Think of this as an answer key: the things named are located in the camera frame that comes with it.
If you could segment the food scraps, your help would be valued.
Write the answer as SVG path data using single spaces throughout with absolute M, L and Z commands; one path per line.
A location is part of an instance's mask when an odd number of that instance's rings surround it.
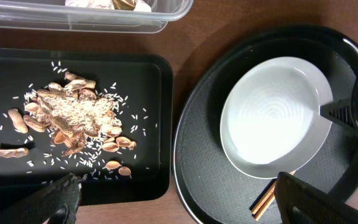
M 64 85 L 50 82 L 32 90 L 23 110 L 8 110 L 18 133 L 50 132 L 52 146 L 65 146 L 63 157 L 83 152 L 92 142 L 98 142 L 106 152 L 136 147 L 136 142 L 122 133 L 122 121 L 116 114 L 120 106 L 114 95 L 98 93 L 94 80 L 69 71 L 64 79 Z

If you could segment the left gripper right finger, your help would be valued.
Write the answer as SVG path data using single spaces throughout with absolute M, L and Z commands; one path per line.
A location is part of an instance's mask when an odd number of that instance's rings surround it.
M 283 223 L 358 223 L 358 210 L 287 172 L 278 173 L 274 195 Z

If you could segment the wooden chopstick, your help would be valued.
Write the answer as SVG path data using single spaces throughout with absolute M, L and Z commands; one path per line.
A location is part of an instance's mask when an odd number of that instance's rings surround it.
M 275 200 L 274 190 L 276 186 L 276 180 L 270 185 L 270 187 L 265 191 L 262 198 L 255 204 L 252 208 L 252 216 L 255 221 L 258 221 L 261 216 L 268 209 L 270 204 Z
M 258 221 L 264 212 L 268 209 L 270 204 L 275 199 L 274 193 L 265 194 L 253 207 L 252 209 L 252 216 L 255 221 Z

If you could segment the grey round plate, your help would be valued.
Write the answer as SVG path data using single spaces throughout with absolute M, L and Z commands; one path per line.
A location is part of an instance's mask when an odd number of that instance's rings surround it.
M 223 151 L 238 171 L 256 179 L 296 171 L 324 144 L 332 122 L 320 108 L 331 102 L 330 84 L 316 65 L 297 57 L 266 60 L 226 98 L 219 127 Z

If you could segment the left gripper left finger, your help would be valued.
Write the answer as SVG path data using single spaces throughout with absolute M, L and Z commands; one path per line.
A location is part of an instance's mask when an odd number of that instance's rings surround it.
M 81 183 L 68 174 L 0 211 L 0 224 L 74 224 L 81 201 Z

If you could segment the clear plastic waste bin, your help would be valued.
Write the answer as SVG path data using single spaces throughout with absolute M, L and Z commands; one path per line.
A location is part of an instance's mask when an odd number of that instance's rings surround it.
M 144 2 L 152 12 L 72 7 L 65 1 L 0 1 L 0 28 L 155 34 L 193 5 L 193 0 Z

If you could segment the gold brown snack wrapper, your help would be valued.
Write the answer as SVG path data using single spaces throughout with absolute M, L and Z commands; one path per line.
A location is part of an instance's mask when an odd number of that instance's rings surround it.
M 112 0 L 117 10 L 133 11 L 136 7 L 136 0 Z

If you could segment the white tissue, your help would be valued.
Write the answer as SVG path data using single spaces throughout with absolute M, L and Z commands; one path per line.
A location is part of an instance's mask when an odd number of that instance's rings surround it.
M 114 8 L 112 0 L 66 0 L 65 6 L 117 10 Z M 136 7 L 133 11 L 152 12 L 152 9 L 143 0 L 136 0 Z

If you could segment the black rectangular tray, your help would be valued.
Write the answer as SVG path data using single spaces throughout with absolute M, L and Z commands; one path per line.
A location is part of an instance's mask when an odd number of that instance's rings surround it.
M 133 150 L 106 152 L 92 142 L 63 157 L 65 146 L 52 146 L 50 132 L 14 129 L 8 110 L 23 110 L 32 90 L 64 85 L 67 71 L 114 95 Z M 161 197 L 170 182 L 172 101 L 173 72 L 158 55 L 0 49 L 0 211 L 70 173 L 83 178 L 82 205 Z

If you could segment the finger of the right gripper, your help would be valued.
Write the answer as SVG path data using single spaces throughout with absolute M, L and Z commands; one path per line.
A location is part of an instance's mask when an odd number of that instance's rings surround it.
M 333 101 L 320 106 L 319 113 L 322 117 L 342 126 L 343 128 L 353 128 L 354 124 L 350 112 L 350 99 Z

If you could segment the round black serving tray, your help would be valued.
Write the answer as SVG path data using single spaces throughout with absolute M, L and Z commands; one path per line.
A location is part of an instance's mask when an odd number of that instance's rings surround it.
M 303 58 L 327 77 L 333 97 L 347 98 L 358 74 L 358 45 L 321 26 L 289 26 L 252 35 L 236 44 L 196 84 L 180 116 L 173 149 L 177 194 L 198 223 L 253 223 L 250 208 L 269 182 L 239 172 L 221 147 L 219 122 L 235 83 L 260 62 Z

